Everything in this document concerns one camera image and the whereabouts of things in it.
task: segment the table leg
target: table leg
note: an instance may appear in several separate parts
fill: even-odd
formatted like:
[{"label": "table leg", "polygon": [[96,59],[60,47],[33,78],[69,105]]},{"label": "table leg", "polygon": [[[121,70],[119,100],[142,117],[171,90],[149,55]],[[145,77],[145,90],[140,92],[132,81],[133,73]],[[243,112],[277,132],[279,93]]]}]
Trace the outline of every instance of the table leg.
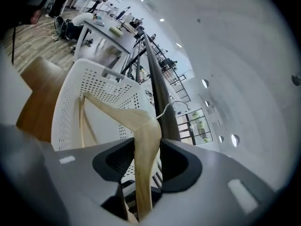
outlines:
[{"label": "table leg", "polygon": [[124,64],[127,62],[127,57],[129,56],[128,53],[122,52],[121,57],[119,60],[116,62],[116,64],[113,66],[112,70],[120,73],[122,67]]},{"label": "table leg", "polygon": [[75,2],[75,0],[72,1],[71,5],[70,5],[70,8],[73,7],[74,2]]},{"label": "table leg", "polygon": [[81,33],[80,33],[80,36],[79,36],[79,40],[77,40],[77,44],[76,44],[76,48],[75,48],[75,52],[74,52],[74,55],[73,55],[73,61],[75,62],[78,57],[79,57],[79,51],[80,51],[80,47],[81,47],[81,44],[84,40],[84,36],[86,34],[86,31],[87,31],[88,27],[86,25],[84,25],[83,29],[81,30]]},{"label": "table leg", "polygon": [[98,42],[98,46],[100,45],[100,43],[104,40],[104,37],[101,37],[99,42]]},{"label": "table leg", "polygon": [[89,2],[90,2],[90,0],[85,1],[84,5],[81,7],[79,13],[82,13],[85,10],[85,8],[88,6]]},{"label": "table leg", "polygon": [[66,4],[67,4],[68,1],[69,1],[69,0],[66,0],[66,2],[64,3],[63,8],[61,9],[60,15],[63,14],[63,12],[64,12],[64,10],[65,10],[65,7],[66,7]]},{"label": "table leg", "polygon": [[118,10],[115,10],[113,18],[116,16],[117,13],[118,13]]},{"label": "table leg", "polygon": [[99,6],[99,8],[97,10],[99,11],[102,6],[103,6],[103,2],[100,3],[100,6]]}]

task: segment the metal pole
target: metal pole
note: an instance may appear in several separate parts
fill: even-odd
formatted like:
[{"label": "metal pole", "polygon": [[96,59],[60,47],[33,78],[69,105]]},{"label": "metal pole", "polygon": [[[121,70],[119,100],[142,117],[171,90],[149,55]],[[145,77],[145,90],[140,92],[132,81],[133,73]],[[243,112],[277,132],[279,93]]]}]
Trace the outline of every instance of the metal pole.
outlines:
[{"label": "metal pole", "polygon": [[132,55],[132,58],[131,58],[130,64],[129,64],[130,67],[129,67],[129,70],[128,70],[128,73],[127,73],[128,78],[131,78],[131,74],[132,74],[132,67],[133,67],[132,61],[133,61],[133,58],[134,58],[135,49],[136,49],[136,45],[134,46],[133,55]]},{"label": "metal pole", "polygon": [[142,50],[135,58],[133,58],[128,64],[127,66],[123,69],[123,71],[121,72],[121,74],[125,75],[126,71],[129,69],[130,64],[136,62],[136,60],[138,59],[138,57],[142,56],[144,53],[146,52],[146,49]]},{"label": "metal pole", "polygon": [[[169,93],[163,78],[163,74],[159,68],[158,61],[154,55],[150,40],[144,32],[145,46],[147,50],[147,59],[150,66],[150,79],[152,91],[155,101],[156,115],[163,113],[169,101]],[[158,119],[162,130],[162,137],[175,141],[181,141],[177,121],[174,115],[173,107],[167,108],[165,114]]]},{"label": "metal pole", "polygon": [[[141,41],[139,41],[138,54],[140,53],[140,45],[141,45]],[[140,56],[138,56],[137,58],[136,82],[140,84]]]}]

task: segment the white ceiling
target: white ceiling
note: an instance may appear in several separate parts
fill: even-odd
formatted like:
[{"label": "white ceiling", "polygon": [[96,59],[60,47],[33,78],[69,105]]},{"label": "white ceiling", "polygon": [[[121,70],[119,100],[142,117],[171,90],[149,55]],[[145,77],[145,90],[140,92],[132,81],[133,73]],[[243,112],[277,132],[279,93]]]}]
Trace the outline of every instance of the white ceiling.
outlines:
[{"label": "white ceiling", "polygon": [[285,185],[300,153],[301,88],[290,78],[300,57],[277,9],[269,0],[149,1],[186,51],[198,78],[194,93],[222,117],[214,127],[225,138],[220,150],[274,189]]}]

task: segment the black strap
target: black strap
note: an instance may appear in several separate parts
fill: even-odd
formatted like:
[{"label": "black strap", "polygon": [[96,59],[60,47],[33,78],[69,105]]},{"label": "black strap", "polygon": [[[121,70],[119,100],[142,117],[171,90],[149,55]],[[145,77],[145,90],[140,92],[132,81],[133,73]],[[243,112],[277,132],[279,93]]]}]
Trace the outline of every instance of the black strap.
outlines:
[{"label": "black strap", "polygon": [[11,54],[11,63],[12,63],[12,64],[14,64],[15,38],[16,38],[16,26],[14,27],[14,33],[13,33],[13,51],[12,51],[12,54]]}]

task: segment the desk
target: desk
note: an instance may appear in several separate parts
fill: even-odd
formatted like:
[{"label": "desk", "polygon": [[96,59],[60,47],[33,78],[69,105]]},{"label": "desk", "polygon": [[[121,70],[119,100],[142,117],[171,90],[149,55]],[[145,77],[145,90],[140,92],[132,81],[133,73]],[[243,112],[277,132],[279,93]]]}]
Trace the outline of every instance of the desk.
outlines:
[{"label": "desk", "polygon": [[73,56],[73,61],[75,62],[78,59],[81,44],[83,42],[86,31],[89,28],[92,31],[95,31],[101,36],[103,36],[108,42],[110,42],[113,46],[115,46],[117,49],[119,49],[122,52],[121,57],[113,67],[114,71],[120,72],[122,66],[127,61],[127,58],[130,56],[131,51],[133,50],[136,39],[130,33],[127,33],[125,30],[123,31],[124,34],[121,37],[118,37],[117,35],[115,35],[113,32],[109,30],[110,27],[114,27],[117,25],[118,23],[113,20],[104,21],[104,27],[100,25],[96,25],[95,20],[93,19],[85,20],[84,27],[80,33],[79,40],[77,41],[76,49]]},{"label": "desk", "polygon": [[120,22],[121,22],[121,27],[125,27],[125,29],[128,30],[134,36],[137,35],[138,31],[135,28],[133,28],[132,25],[124,21],[120,21]]},{"label": "desk", "polygon": [[89,4],[90,1],[96,2],[97,0],[85,0],[83,6],[81,7],[81,9],[80,9],[80,11],[79,11],[79,13],[84,12],[85,8],[88,6],[88,4]]},{"label": "desk", "polygon": [[100,8],[101,8],[103,5],[107,6],[107,8],[104,10],[105,13],[107,13],[107,9],[108,9],[108,8],[111,9],[111,12],[110,12],[110,13],[107,13],[107,14],[108,14],[107,18],[110,16],[110,14],[113,14],[113,17],[114,17],[114,16],[117,14],[118,10],[119,10],[119,8],[114,8],[113,6],[110,6],[110,3],[111,3],[111,2],[107,2],[107,3],[102,2],[102,3],[100,4],[100,7],[99,7],[99,8],[96,8],[97,10],[100,10]]}]

